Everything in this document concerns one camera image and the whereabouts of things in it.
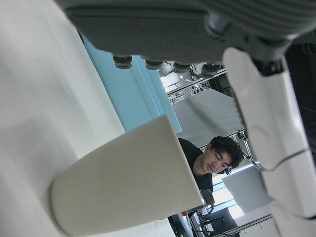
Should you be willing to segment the left robot hand grey white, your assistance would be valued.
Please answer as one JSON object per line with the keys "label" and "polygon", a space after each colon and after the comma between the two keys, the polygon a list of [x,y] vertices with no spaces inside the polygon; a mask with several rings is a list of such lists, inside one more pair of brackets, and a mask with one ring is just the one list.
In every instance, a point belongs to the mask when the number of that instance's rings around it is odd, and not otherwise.
{"label": "left robot hand grey white", "polygon": [[121,69],[222,61],[283,237],[316,234],[316,166],[285,52],[316,27],[313,0],[59,0],[70,22]]}

